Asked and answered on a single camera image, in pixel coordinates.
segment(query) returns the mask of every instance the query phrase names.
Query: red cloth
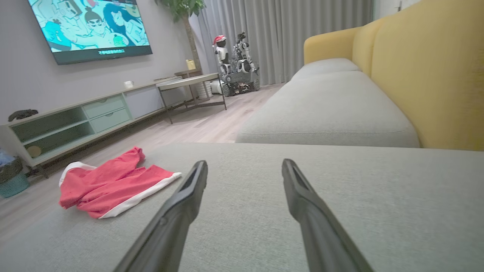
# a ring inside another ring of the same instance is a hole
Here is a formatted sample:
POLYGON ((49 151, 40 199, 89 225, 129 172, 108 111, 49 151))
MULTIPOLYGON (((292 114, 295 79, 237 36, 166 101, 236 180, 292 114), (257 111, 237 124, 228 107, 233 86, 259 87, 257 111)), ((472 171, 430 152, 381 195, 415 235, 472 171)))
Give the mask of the red cloth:
POLYGON ((136 168, 144 158, 142 149, 134 147, 98 168, 70 164, 60 180, 59 205, 77 205, 93 218, 116 216, 181 176, 154 165, 136 168))

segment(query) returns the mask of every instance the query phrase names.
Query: wooden floor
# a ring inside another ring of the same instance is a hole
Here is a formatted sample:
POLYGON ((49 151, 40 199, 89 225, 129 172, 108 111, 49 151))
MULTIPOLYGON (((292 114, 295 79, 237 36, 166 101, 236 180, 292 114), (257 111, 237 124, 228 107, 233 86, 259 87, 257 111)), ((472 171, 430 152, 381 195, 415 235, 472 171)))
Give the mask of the wooden floor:
MULTIPOLYGON (((0 248, 46 215, 52 205, 57 205, 59 178, 69 163, 82 161, 99 166, 133 146, 151 150, 180 142, 233 143, 241 125, 281 87, 282 84, 268 85, 260 91, 228 97, 227 111, 223 106, 211 106, 181 113, 172 117, 173 124, 166 115, 155 116, 52 163, 46 168, 48 179, 32 177, 31 186, 24 192, 8 199, 0 198, 0 248)), ((215 95, 210 102, 213 100, 222 98, 215 95)))

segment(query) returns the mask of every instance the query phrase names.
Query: coffee table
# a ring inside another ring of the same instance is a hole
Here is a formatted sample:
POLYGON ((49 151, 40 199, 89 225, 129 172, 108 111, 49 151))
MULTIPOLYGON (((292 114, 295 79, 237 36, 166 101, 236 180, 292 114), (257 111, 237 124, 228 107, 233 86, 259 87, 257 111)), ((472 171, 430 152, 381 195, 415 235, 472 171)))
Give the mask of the coffee table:
POLYGON ((165 106, 166 106, 166 103, 165 103, 165 100, 163 98, 163 92, 164 91, 176 89, 176 88, 179 88, 179 87, 186 87, 186 86, 190 86, 190 85, 193 85, 193 84, 196 84, 196 83, 202 83, 203 88, 205 88, 205 93, 207 94, 206 99, 196 99, 195 96, 193 95, 193 92, 190 91, 190 93, 192 94, 192 99, 190 99, 188 101, 184 101, 183 103, 181 103, 177 106, 171 106, 170 108, 167 108, 166 113, 168 115, 168 118, 170 119, 170 123, 173 124, 170 112, 172 110, 178 108, 178 107, 181 107, 181 106, 185 106, 186 108, 178 111, 177 113, 183 113, 183 112, 186 112, 186 111, 189 111, 189 110, 192 110, 192 109, 196 109, 196 108, 199 108, 199 107, 218 106, 218 105, 224 105, 225 110, 227 110, 227 105, 225 104, 225 97, 223 95, 222 95, 222 98, 224 100, 223 102, 203 103, 205 101, 210 100, 209 93, 208 93, 208 90, 207 90, 207 86, 205 85, 205 81, 212 81, 212 80, 215 80, 215 79, 219 80, 220 88, 222 88, 222 83, 220 83, 220 76, 219 76, 218 73, 201 75, 201 76, 194 76, 194 77, 183 78, 183 79, 177 79, 177 80, 166 81, 166 82, 161 82, 161 83, 156 84, 156 86, 158 87, 158 90, 160 91, 161 100, 163 101, 163 104, 165 106))

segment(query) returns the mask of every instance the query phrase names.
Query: television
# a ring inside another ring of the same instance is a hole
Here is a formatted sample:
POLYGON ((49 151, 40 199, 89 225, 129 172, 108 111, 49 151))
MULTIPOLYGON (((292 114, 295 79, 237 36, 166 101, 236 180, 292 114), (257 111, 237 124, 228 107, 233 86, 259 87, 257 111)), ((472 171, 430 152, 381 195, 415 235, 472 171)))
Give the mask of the television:
POLYGON ((136 0, 29 0, 57 64, 152 54, 136 0))

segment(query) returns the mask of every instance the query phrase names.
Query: yellow backrest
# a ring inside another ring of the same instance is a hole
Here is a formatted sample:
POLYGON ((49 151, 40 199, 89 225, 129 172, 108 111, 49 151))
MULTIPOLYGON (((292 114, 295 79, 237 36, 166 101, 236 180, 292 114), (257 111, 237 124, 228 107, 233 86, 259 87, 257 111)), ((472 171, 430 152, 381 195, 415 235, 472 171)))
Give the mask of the yellow backrest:
POLYGON ((422 147, 484 150, 484 0, 422 0, 386 17, 371 69, 422 147))
POLYGON ((382 18, 361 27, 353 40, 352 60, 368 76, 371 76, 371 62, 373 59, 375 37, 385 20, 386 18, 382 18))

